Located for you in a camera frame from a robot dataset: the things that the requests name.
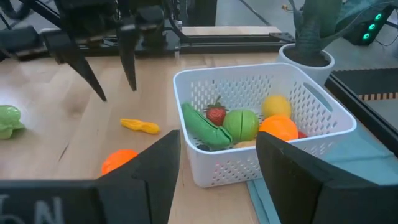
toy orange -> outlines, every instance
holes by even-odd
[[[259,131],[267,132],[284,141],[299,138],[296,124],[284,115],[273,115],[265,119],[261,123]]]
[[[112,153],[102,164],[101,173],[105,175],[136,157],[138,152],[130,149],[121,149]]]

wooden table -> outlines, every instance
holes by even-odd
[[[186,34],[266,34],[275,27],[191,27]],[[118,149],[142,151],[180,128],[173,76],[188,68],[273,62],[277,54],[181,55],[136,62],[133,92],[119,57],[88,61],[108,102],[68,65],[52,58],[0,63],[0,105],[22,111],[26,130],[0,141],[1,179],[93,179]],[[119,119],[159,124],[150,135],[123,128]],[[185,146],[169,223],[258,223],[246,183],[201,189],[193,183]]]

yellow toy banana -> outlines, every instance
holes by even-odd
[[[157,134],[160,132],[159,125],[136,119],[120,119],[120,124],[133,131],[143,131],[149,134]]]

strawberry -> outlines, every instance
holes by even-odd
[[[206,117],[211,122],[213,122],[217,126],[223,125],[223,121],[226,115],[225,106],[221,105],[218,101],[221,96],[217,97],[216,102],[213,105],[208,105],[206,109]]]

green pepper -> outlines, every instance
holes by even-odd
[[[13,130],[25,127],[20,118],[21,112],[15,106],[0,105],[0,139],[9,139]]]

